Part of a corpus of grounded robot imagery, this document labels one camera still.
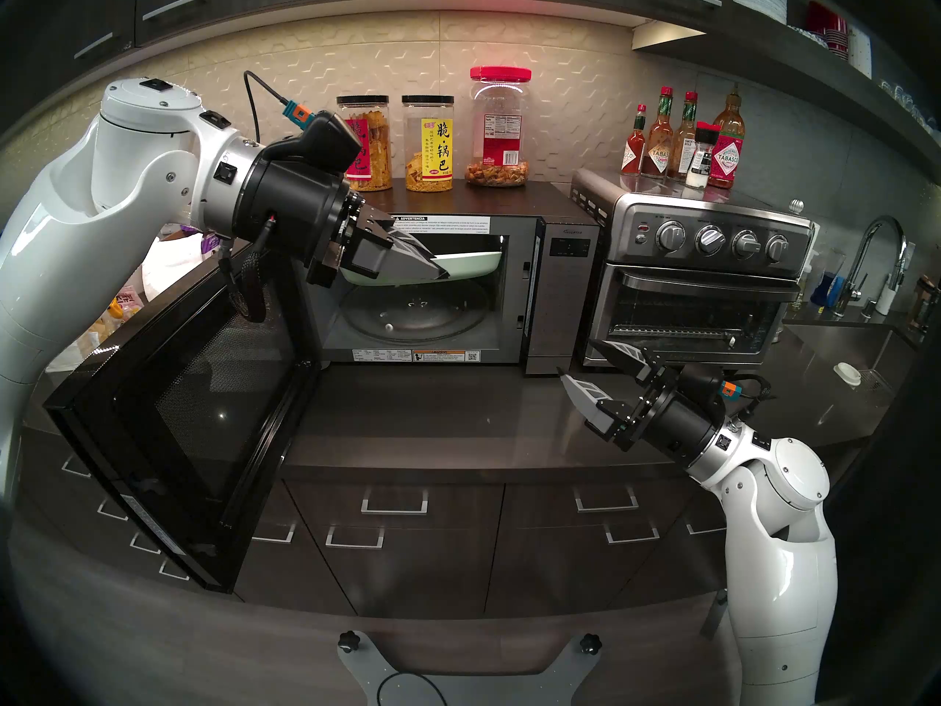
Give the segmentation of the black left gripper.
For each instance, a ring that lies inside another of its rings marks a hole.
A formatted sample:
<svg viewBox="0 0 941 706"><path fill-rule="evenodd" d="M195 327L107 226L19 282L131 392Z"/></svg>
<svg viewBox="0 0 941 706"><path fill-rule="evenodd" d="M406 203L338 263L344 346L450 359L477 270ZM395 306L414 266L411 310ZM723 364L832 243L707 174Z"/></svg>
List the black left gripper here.
<svg viewBox="0 0 941 706"><path fill-rule="evenodd" d="M382 282L450 279L408 232L382 225L346 180L299 160L257 159L235 209L235 235L301 262L306 281L329 287L345 268Z"/></svg>

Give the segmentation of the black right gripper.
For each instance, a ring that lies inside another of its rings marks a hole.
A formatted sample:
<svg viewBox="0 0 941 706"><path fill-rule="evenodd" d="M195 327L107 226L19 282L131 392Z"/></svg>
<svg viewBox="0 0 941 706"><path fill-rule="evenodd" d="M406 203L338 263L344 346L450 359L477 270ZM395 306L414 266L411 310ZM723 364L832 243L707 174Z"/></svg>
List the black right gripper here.
<svg viewBox="0 0 941 706"><path fill-rule="evenodd" d="M588 340L588 346L639 385L650 386L631 406L613 399L594 383L560 372L563 389L585 425L624 452L645 442L684 469L692 468L726 421L724 379L652 382L661 366L645 350L595 338Z"/></svg>

